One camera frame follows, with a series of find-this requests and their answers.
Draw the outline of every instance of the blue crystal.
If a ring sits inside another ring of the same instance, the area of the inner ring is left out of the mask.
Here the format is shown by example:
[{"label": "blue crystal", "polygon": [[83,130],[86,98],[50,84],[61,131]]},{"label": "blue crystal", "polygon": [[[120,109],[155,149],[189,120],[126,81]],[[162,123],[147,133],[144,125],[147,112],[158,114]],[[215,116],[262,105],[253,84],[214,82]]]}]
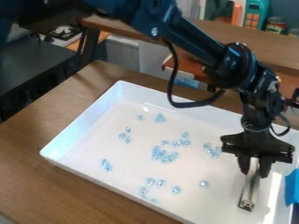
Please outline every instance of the blue crystal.
[{"label": "blue crystal", "polygon": [[131,133],[131,128],[126,127],[126,132],[127,132],[127,133]]},{"label": "blue crystal", "polygon": [[155,118],[156,123],[164,123],[166,122],[166,118],[162,114],[157,114]]},{"label": "blue crystal", "polygon": [[165,185],[165,180],[163,180],[163,179],[159,179],[156,182],[156,187],[159,188],[159,189],[162,188],[164,185]]},{"label": "blue crystal", "polygon": [[149,193],[149,190],[145,187],[145,186],[142,186],[140,189],[139,189],[139,196],[146,199],[146,195]]},{"label": "blue crystal", "polygon": [[179,194],[181,192],[182,192],[182,188],[180,188],[178,185],[175,185],[174,187],[172,187],[173,194]]},{"label": "blue crystal", "polygon": [[160,150],[160,152],[159,152],[159,157],[163,157],[163,156],[165,156],[166,153],[167,153],[166,150]]},{"label": "blue crystal", "polygon": [[158,202],[157,199],[151,199],[151,200],[150,200],[150,203],[152,203],[152,204],[154,204],[154,205],[158,205],[158,204],[159,204],[159,202]]},{"label": "blue crystal", "polygon": [[171,143],[171,147],[172,147],[172,148],[176,148],[176,147],[178,147],[178,142],[177,142],[177,141],[173,141],[173,142]]},{"label": "blue crystal", "polygon": [[168,145],[169,145],[169,141],[167,141],[167,140],[163,140],[162,142],[161,142],[161,146],[162,147],[167,147]]},{"label": "blue crystal", "polygon": [[199,185],[202,187],[209,186],[209,182],[203,180],[203,181],[200,181]]},{"label": "blue crystal", "polygon": [[184,145],[184,140],[183,139],[179,139],[177,141],[177,146],[181,146],[181,145]]},{"label": "blue crystal", "polygon": [[189,140],[185,140],[184,142],[183,142],[183,146],[188,146],[188,145],[190,145],[191,144],[191,142],[189,141]]},{"label": "blue crystal", "polygon": [[160,147],[159,146],[154,146],[151,150],[152,151],[160,151]]},{"label": "blue crystal", "polygon": [[219,158],[221,154],[221,148],[215,143],[205,143],[204,149],[211,158]]},{"label": "blue crystal", "polygon": [[125,133],[121,133],[118,135],[118,139],[121,139],[121,140],[125,139],[125,137],[126,137]]},{"label": "blue crystal", "polygon": [[175,160],[178,158],[178,153],[176,151],[173,151],[169,156],[170,161]]},{"label": "blue crystal", "polygon": [[112,170],[112,166],[105,158],[101,160],[101,167],[105,172],[110,172]]},{"label": "blue crystal", "polygon": [[144,120],[145,118],[144,118],[143,115],[138,115],[138,116],[137,116],[137,119],[138,119],[139,121],[142,121],[142,120]]},{"label": "blue crystal", "polygon": [[124,143],[126,144],[130,144],[131,143],[131,137],[130,136],[126,136],[125,140],[124,140]]},{"label": "blue crystal", "polygon": [[165,164],[165,163],[168,163],[168,162],[170,162],[170,159],[169,159],[169,157],[161,157],[161,163],[163,163],[163,164]]},{"label": "blue crystal", "polygon": [[147,179],[145,180],[145,184],[146,184],[147,186],[152,186],[152,185],[155,184],[155,180],[154,180],[153,178],[147,178]]},{"label": "blue crystal", "polygon": [[188,133],[187,132],[184,132],[182,137],[188,137]]},{"label": "blue crystal", "polygon": [[152,160],[158,160],[160,154],[160,148],[159,146],[154,146],[151,150],[151,159]]}]

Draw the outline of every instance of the metal rod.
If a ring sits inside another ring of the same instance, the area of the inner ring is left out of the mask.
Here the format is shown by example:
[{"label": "metal rod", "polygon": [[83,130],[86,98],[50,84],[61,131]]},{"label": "metal rod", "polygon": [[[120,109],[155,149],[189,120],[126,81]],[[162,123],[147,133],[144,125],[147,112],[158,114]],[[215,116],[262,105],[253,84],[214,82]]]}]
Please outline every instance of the metal rod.
[{"label": "metal rod", "polygon": [[239,207],[252,212],[259,198],[260,191],[260,166],[257,158],[251,159],[250,170],[240,196]]}]

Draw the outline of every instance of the robotic arm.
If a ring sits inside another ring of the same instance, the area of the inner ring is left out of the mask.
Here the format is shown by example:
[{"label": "robotic arm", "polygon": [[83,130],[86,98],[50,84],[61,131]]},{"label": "robotic arm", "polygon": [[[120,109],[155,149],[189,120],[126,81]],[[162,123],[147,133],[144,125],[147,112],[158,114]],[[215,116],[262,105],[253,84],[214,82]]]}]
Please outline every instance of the robotic arm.
[{"label": "robotic arm", "polygon": [[[5,2],[9,4],[7,1],[0,0],[0,16],[6,14],[6,17],[13,18],[30,29],[36,29],[44,23],[49,24],[49,21],[53,21],[48,19],[46,13],[42,14],[37,9],[46,10],[49,3],[60,2],[62,5],[64,2],[64,11],[71,11],[73,7],[80,10],[80,12],[76,11],[74,18],[82,18],[95,12],[102,17],[120,19],[146,36],[163,38],[176,62],[168,86],[168,99],[171,105],[176,108],[205,106],[223,95],[225,89],[234,88],[240,92],[243,103],[241,125],[244,132],[221,137],[223,151],[236,155],[244,174],[249,171],[251,158],[258,158],[262,178],[268,176],[272,163],[276,161],[292,163],[295,148],[274,138],[270,132],[272,130],[275,133],[271,123],[277,116],[289,126],[288,120],[281,114],[284,101],[278,91],[279,82],[275,73],[257,62],[254,54],[245,45],[239,43],[223,45],[207,36],[182,16],[175,0],[44,0],[43,3],[32,0],[30,5],[34,5],[32,8],[36,10],[32,13],[31,8],[30,15],[26,13],[27,10],[21,10],[27,7],[25,1],[15,0],[17,2],[15,5],[20,9],[17,14],[1,10],[4,9]],[[69,22],[59,15],[55,21]],[[172,100],[172,89],[178,67],[176,51],[172,44],[184,48],[205,65],[207,82],[219,88],[213,97],[203,101],[183,103]],[[289,127],[283,133],[276,135],[282,136],[288,131]]]}]

